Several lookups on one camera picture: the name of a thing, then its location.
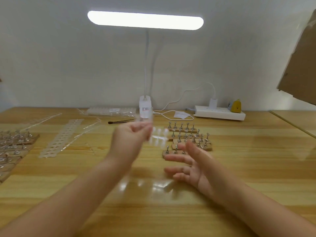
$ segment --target white label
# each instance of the white label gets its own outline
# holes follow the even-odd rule
[[[110,109],[110,112],[119,112],[119,108]]]

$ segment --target wooden table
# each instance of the wooden table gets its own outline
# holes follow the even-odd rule
[[[69,119],[85,119],[82,129],[95,118],[79,115],[77,109],[13,108],[0,114],[0,128],[13,130],[22,119],[58,112],[63,114],[31,129],[41,137],[0,185],[0,226],[98,163],[115,128],[107,121],[122,119],[103,117],[104,126],[51,159],[38,155]],[[157,127],[167,123],[154,117]],[[213,155],[221,163],[250,186],[316,223],[316,139],[269,112],[246,112],[244,122],[196,118],[192,123],[200,133],[211,134]],[[194,188],[165,176],[163,167],[173,163],[164,161],[161,152],[145,144],[130,173],[77,236],[255,236]]]
[[[271,111],[316,138],[316,111]]]

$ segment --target power cord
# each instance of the power cord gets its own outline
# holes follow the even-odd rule
[[[182,93],[182,95],[181,95],[181,97],[180,97],[179,100],[181,100],[181,98],[183,97],[183,95],[184,95],[184,93],[185,93],[186,91],[194,91],[194,90],[197,90],[197,89],[199,89],[200,87],[202,87],[202,86],[205,85],[205,84],[210,84],[210,85],[213,87],[213,89],[214,89],[213,98],[215,98],[215,96],[216,96],[216,91],[215,91],[214,85],[213,85],[212,83],[209,83],[209,82],[204,82],[204,83],[202,83],[198,88],[185,90],[185,91]],[[158,110],[158,111],[163,111],[164,109],[166,109],[166,107],[167,107],[170,103],[176,103],[176,102],[178,102],[179,100],[169,102],[162,110]],[[164,118],[166,118],[166,119],[168,119],[168,120],[171,120],[171,121],[178,121],[179,119],[170,119],[170,118],[168,118],[168,117],[166,117],[166,116],[164,115],[164,114],[166,114],[166,113],[168,113],[168,112],[171,112],[171,111],[166,111],[166,112],[163,112],[163,113],[159,113],[159,112],[154,111],[154,115],[162,115]]]

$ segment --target left hand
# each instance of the left hand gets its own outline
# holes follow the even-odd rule
[[[137,158],[144,141],[152,132],[151,122],[128,122],[119,124],[113,132],[109,156],[121,163],[131,165]]]

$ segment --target power strip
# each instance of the power strip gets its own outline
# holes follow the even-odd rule
[[[243,121],[246,117],[246,114],[244,112],[235,113],[223,107],[217,107],[216,109],[211,109],[208,106],[196,105],[194,109],[195,109],[194,116],[197,116],[197,117],[238,120],[238,121]]]

